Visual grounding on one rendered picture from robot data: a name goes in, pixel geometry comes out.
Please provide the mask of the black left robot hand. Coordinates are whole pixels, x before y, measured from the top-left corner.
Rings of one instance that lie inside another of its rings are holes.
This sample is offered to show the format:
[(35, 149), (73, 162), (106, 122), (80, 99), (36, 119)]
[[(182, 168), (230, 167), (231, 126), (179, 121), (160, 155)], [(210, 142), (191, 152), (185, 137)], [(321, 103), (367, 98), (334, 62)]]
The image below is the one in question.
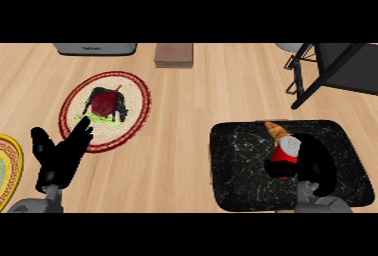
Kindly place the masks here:
[(33, 154), (42, 165), (36, 189), (47, 193), (57, 185), (66, 189), (73, 181), (83, 155), (94, 139), (91, 119), (85, 117), (66, 140), (54, 143), (44, 128), (32, 129)]

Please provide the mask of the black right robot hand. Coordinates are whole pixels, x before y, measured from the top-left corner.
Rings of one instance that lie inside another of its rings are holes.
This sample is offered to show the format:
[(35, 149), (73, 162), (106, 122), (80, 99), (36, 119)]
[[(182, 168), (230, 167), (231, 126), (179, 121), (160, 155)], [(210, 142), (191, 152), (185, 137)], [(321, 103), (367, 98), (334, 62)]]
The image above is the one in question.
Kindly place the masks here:
[[(323, 141), (311, 134), (293, 134), (302, 141), (299, 163), (293, 168), (290, 177), (298, 177), (299, 181), (311, 181), (320, 184), (314, 195), (326, 197), (333, 194), (337, 187), (337, 167), (333, 155)], [(265, 169), (272, 178), (278, 178), (283, 169), (272, 158), (265, 161)]]

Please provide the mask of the red can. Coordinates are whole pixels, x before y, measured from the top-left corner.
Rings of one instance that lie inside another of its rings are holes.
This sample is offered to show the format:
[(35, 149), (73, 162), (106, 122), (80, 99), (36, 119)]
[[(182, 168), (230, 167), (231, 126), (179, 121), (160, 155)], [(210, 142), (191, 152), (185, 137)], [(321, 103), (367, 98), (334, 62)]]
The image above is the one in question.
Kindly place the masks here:
[(278, 141), (272, 162), (278, 163), (283, 169), (283, 173), (278, 176), (280, 180), (287, 180), (293, 173), (293, 168), (299, 163), (300, 147), (302, 141), (295, 135), (284, 136)]

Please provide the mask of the black marble tray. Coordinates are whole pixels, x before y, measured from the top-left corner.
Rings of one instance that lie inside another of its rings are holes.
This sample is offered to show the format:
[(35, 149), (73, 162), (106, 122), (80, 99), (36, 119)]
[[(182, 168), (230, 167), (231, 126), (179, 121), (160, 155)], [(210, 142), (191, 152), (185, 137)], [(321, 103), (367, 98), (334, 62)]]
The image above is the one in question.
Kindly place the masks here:
[[(289, 132), (314, 135), (336, 162), (337, 184), (333, 195), (352, 207), (374, 203), (376, 192), (343, 127), (331, 120), (277, 122)], [(265, 123), (228, 122), (210, 133), (213, 190), (219, 207), (233, 212), (292, 210), (298, 204), (298, 182), (272, 178), (265, 161), (272, 158), (275, 140)]]

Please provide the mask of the yellow patterned placemat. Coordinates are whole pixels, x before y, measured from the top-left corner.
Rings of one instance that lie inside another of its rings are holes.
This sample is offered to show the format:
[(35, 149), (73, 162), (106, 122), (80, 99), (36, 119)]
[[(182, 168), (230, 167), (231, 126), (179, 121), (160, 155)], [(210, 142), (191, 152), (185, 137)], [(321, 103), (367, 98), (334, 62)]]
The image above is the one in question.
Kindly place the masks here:
[(24, 171), (24, 152), (18, 141), (0, 134), (0, 212), (18, 188)]

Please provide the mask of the orange carrot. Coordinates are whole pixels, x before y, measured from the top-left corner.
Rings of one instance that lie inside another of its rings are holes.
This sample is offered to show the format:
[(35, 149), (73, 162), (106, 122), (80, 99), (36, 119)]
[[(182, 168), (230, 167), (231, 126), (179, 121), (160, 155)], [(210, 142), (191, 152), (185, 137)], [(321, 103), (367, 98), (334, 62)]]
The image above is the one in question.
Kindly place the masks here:
[(277, 144), (281, 143), (281, 140), (286, 137), (293, 136), (293, 133), (289, 132), (287, 129), (280, 124), (277, 124), (271, 121), (265, 122), (265, 127), (267, 127), (267, 130), (268, 130)]

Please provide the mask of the dark red beet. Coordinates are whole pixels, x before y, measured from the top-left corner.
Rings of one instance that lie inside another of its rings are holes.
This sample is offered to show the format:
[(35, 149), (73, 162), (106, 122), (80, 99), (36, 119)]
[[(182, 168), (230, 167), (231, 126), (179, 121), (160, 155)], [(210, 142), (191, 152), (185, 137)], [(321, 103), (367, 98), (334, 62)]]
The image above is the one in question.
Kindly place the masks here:
[(97, 87), (92, 91), (92, 113), (98, 116), (109, 116), (116, 112), (123, 112), (123, 96), (119, 90)]

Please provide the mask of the round woven red-rimmed placemat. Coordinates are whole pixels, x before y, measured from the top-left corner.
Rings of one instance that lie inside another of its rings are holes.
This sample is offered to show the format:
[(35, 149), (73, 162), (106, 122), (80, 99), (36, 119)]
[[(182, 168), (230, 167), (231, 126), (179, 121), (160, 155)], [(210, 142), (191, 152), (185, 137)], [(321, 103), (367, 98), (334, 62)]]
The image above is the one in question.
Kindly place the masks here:
[[(92, 99), (106, 91), (119, 92), (116, 112), (97, 116)], [(101, 153), (122, 146), (138, 134), (151, 112), (151, 92), (145, 81), (132, 73), (110, 71), (92, 76), (67, 96), (60, 113), (60, 132), (64, 139), (85, 116), (91, 119), (94, 140), (88, 152)]]

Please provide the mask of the grey appliance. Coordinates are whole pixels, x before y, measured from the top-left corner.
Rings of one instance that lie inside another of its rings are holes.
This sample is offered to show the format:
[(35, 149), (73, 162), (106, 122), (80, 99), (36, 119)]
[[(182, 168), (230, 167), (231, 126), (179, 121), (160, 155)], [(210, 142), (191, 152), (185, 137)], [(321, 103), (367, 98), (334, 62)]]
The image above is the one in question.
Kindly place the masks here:
[(137, 52), (137, 43), (55, 43), (61, 55), (129, 56)]

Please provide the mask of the pale grey bowl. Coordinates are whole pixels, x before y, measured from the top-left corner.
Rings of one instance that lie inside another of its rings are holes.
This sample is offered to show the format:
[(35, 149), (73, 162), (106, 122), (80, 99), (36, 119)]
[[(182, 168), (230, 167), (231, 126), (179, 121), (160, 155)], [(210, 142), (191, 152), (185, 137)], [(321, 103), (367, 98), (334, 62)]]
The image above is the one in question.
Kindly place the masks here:
[(277, 46), (287, 52), (299, 53), (300, 50), (308, 46), (306, 43), (277, 43)]

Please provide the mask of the brown wooden block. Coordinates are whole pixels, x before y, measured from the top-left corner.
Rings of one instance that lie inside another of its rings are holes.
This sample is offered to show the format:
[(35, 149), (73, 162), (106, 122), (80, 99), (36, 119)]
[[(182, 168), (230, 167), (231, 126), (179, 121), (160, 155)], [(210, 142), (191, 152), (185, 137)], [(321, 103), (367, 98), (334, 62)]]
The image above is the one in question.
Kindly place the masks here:
[(154, 62), (159, 68), (191, 68), (194, 65), (194, 44), (159, 43)]

